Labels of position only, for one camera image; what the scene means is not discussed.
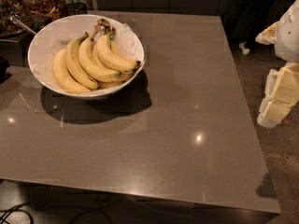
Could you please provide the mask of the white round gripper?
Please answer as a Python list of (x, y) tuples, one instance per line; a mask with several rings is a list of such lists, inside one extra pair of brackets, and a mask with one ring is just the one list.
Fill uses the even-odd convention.
[(275, 128), (299, 102), (299, 0), (279, 22), (260, 32), (255, 41), (263, 45), (276, 43), (276, 55), (287, 62), (279, 70), (270, 70), (257, 118), (260, 126)]

